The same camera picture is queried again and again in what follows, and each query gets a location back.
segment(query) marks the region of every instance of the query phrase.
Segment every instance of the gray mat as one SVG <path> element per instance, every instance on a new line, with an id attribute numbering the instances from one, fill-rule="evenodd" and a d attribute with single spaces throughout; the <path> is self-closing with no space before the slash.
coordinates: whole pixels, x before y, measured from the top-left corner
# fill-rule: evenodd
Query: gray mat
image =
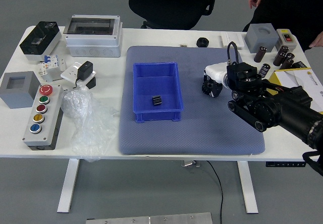
<path id="1" fill-rule="evenodd" d="M 122 154 L 259 154 L 265 149 L 262 133 L 228 109 L 231 91 L 218 98 L 202 92 L 207 65 L 226 62 L 223 48 L 133 46 L 127 52 L 121 105 L 119 149 Z M 177 62 L 184 110 L 179 122 L 135 122 L 133 64 Z"/>

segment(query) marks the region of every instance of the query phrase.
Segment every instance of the black robotic arm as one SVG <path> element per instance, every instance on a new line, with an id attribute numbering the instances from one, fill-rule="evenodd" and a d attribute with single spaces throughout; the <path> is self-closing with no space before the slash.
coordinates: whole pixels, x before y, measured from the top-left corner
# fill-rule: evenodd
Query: black robotic arm
<path id="1" fill-rule="evenodd" d="M 304 161 L 323 176 L 323 115 L 310 108 L 312 98 L 306 91 L 301 86 L 287 88 L 262 79 L 256 67 L 239 63 L 237 53 L 236 61 L 231 62 L 229 50 L 226 69 L 226 74 L 216 68 L 206 69 L 202 91 L 217 97 L 223 84 L 230 88 L 230 111 L 260 132 L 279 125 L 301 139 L 316 150 L 304 153 Z M 312 156 L 319 156 L 318 161 L 313 161 Z"/>

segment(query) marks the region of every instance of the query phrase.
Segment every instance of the yellow button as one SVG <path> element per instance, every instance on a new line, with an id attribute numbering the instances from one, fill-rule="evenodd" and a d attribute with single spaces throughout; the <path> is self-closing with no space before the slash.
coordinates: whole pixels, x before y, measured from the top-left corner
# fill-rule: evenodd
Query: yellow button
<path id="1" fill-rule="evenodd" d="M 33 118 L 34 122 L 42 123 L 45 120 L 45 117 L 42 114 L 36 114 Z"/>

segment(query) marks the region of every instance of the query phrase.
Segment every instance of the blue tray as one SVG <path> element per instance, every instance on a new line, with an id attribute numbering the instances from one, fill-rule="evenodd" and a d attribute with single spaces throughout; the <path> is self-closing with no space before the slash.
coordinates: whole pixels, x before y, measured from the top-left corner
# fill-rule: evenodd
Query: blue tray
<path id="1" fill-rule="evenodd" d="M 154 104 L 154 96 L 161 104 Z M 135 121 L 181 120 L 182 92 L 177 63 L 133 65 L 133 112 Z"/>

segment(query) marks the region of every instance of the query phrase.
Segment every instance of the person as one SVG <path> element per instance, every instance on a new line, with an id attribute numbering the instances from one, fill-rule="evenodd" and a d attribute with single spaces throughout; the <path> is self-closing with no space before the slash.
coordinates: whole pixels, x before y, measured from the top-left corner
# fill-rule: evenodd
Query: person
<path id="1" fill-rule="evenodd" d="M 271 23 L 275 29 L 289 29 L 303 51 L 323 46 L 323 0 L 248 0 L 256 7 L 250 24 Z"/>

